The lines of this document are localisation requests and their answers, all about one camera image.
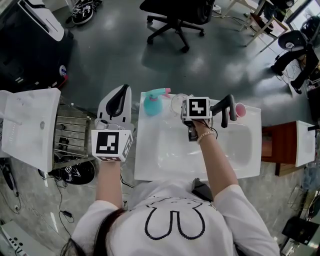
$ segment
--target white sink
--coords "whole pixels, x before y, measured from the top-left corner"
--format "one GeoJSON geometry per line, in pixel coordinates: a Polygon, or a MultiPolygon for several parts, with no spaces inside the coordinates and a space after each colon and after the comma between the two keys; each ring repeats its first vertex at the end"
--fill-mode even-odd
{"type": "MultiPolygon", "coordinates": [[[[188,128],[170,111],[171,99],[162,99],[162,113],[150,117],[144,111],[141,95],[134,178],[208,180],[200,146],[188,141],[188,128]]],[[[213,118],[217,140],[238,178],[260,174],[261,110],[249,106],[246,110],[245,117],[229,120],[227,128],[221,127],[221,113],[213,118]]]]}
{"type": "Polygon", "coordinates": [[[22,124],[3,120],[4,152],[44,172],[52,170],[53,138],[60,93],[58,89],[51,88],[17,92],[8,98],[5,115],[22,124]]]}

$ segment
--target concrete floor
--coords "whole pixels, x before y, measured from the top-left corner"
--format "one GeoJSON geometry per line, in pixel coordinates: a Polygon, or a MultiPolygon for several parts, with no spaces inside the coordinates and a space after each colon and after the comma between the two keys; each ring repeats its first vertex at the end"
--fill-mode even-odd
{"type": "MultiPolygon", "coordinates": [[[[237,102],[261,108],[262,125],[276,125],[301,120],[312,122],[309,104],[304,93],[296,94],[284,81],[270,73],[269,67],[282,50],[277,43],[271,49],[259,51],[270,42],[268,36],[256,39],[250,46],[243,45],[253,35],[249,29],[238,32],[240,25],[230,18],[212,18],[204,25],[206,35],[199,37],[196,31],[184,29],[190,51],[180,53],[183,46],[173,30],[154,39],[147,45],[152,29],[147,28],[147,15],[139,9],[142,0],[104,0],[92,20],[81,27],[74,27],[74,49],[67,69],[69,81],[61,89],[63,96],[75,104],[90,110],[97,109],[100,100],[113,88],[129,84],[132,88],[133,114],[139,111],[140,93],[156,88],[171,88],[172,93],[208,96],[220,100],[233,94],[237,102]]],[[[217,0],[224,9],[229,0],[217,0]]],[[[248,9],[235,5],[229,15],[243,19],[248,9]]],[[[56,11],[55,16],[65,24],[68,8],[56,11]]],[[[155,21],[152,27],[162,26],[155,21]]],[[[293,76],[293,68],[287,68],[293,76]]],[[[125,181],[133,182],[135,144],[122,166],[125,181]]],[[[0,218],[6,222],[15,220],[25,231],[57,255],[68,239],[59,220],[60,194],[53,180],[45,182],[36,169],[12,159],[12,169],[21,194],[21,211],[13,214],[0,196],[0,218]]],[[[245,195],[261,214],[272,237],[279,244],[284,241],[281,231],[290,216],[296,212],[287,205],[296,184],[300,184],[303,172],[277,177],[275,164],[261,163],[260,176],[239,181],[245,195]]],[[[62,217],[69,232],[95,199],[96,181],[85,186],[69,185],[61,189],[61,208],[70,211],[75,219],[68,223],[62,217]]],[[[0,190],[11,208],[18,203],[0,176],[0,190]]],[[[123,197],[130,188],[123,188],[123,197]]]]}

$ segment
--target bracelet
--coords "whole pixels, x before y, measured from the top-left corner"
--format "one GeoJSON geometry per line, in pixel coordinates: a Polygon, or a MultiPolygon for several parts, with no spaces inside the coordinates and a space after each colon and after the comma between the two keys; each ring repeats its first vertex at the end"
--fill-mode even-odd
{"type": "Polygon", "coordinates": [[[214,134],[214,132],[211,130],[211,131],[207,131],[207,132],[201,134],[201,136],[197,139],[196,143],[200,144],[200,141],[203,139],[203,137],[210,135],[210,134],[214,134]]]}

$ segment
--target spray bottle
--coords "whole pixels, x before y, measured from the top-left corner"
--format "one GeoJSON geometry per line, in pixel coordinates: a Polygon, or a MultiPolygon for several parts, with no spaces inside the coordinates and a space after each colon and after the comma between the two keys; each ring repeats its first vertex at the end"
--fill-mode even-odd
{"type": "Polygon", "coordinates": [[[170,96],[168,95],[168,93],[170,92],[171,92],[170,88],[154,89],[154,90],[145,92],[145,99],[143,102],[145,113],[148,116],[155,116],[161,113],[163,104],[162,104],[162,99],[159,96],[164,95],[170,98],[170,96]]]}

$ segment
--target office chair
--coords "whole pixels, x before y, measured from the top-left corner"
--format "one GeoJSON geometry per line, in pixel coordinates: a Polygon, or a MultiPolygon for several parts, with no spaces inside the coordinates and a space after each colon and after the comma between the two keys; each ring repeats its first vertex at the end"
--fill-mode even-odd
{"type": "Polygon", "coordinates": [[[199,30],[200,37],[203,37],[205,30],[202,27],[190,23],[197,25],[208,23],[211,20],[214,2],[215,0],[145,0],[140,5],[141,10],[166,16],[158,17],[148,15],[148,23],[156,20],[166,23],[166,25],[150,35],[147,43],[152,45],[156,36],[159,36],[169,29],[175,29],[175,32],[184,43],[181,51],[183,53],[188,52],[190,47],[181,28],[199,30]]]}

